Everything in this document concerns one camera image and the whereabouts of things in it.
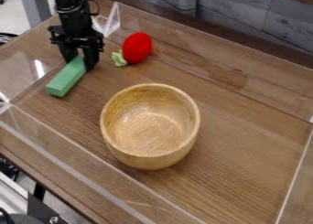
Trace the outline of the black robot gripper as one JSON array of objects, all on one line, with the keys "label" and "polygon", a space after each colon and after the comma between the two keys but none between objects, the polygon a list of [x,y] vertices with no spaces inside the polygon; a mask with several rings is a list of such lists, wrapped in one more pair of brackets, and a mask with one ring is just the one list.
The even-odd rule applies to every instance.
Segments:
[{"label": "black robot gripper", "polygon": [[105,46],[103,34],[93,28],[93,16],[85,10],[59,11],[61,25],[50,26],[50,41],[59,45],[67,63],[78,56],[77,48],[83,49],[86,70],[94,69],[99,61],[99,51]]}]

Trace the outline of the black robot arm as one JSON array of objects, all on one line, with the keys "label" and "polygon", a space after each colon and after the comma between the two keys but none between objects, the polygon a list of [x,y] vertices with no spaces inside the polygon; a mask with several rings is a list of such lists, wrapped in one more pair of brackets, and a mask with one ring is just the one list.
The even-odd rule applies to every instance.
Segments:
[{"label": "black robot arm", "polygon": [[70,63],[83,51],[85,68],[90,71],[99,62],[99,53],[105,51],[105,35],[93,27],[91,0],[54,0],[61,25],[50,26],[50,42],[62,52]]}]

